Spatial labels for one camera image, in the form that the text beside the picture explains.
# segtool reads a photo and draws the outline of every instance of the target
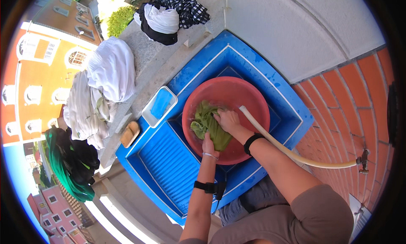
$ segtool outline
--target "gray shorts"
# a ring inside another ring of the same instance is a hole
[[[267,175],[240,197],[219,209],[221,224],[229,225],[254,211],[278,204],[288,205],[288,202]]]

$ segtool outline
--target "sky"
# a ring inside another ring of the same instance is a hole
[[[23,145],[2,146],[2,151],[6,159],[8,174],[24,210],[45,241],[49,242],[47,234],[27,201],[27,197],[31,193],[33,195],[38,194],[38,188],[35,185],[32,172],[28,170],[30,166],[25,158]]]

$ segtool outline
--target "white tray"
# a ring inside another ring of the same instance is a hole
[[[158,92],[160,90],[168,91],[170,94],[172,94],[172,98],[169,101],[169,104],[164,111],[164,115],[162,116],[161,119],[158,120],[155,116],[153,116],[151,114],[151,109],[155,103],[156,96],[158,95]],[[177,104],[176,95],[167,86],[164,85],[163,87],[161,87],[158,90],[158,92],[155,93],[155,95],[152,97],[150,102],[144,107],[144,109],[141,112],[141,115],[144,117],[144,119],[147,121],[147,123],[151,126],[151,128],[156,128],[162,122],[162,120],[166,117],[166,115],[170,112],[170,110],[173,109],[173,107]]]

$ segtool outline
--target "checkered fabric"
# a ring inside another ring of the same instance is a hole
[[[205,24],[210,19],[207,8],[197,0],[154,0],[161,6],[176,9],[179,14],[179,27],[190,28],[193,25]]]

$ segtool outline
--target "sleeve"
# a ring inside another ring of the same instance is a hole
[[[297,221],[291,231],[299,243],[348,243],[354,218],[346,201],[327,184],[317,185],[292,201]]]
[[[207,244],[207,242],[204,242],[199,239],[186,239],[186,240],[179,242],[178,244]]]

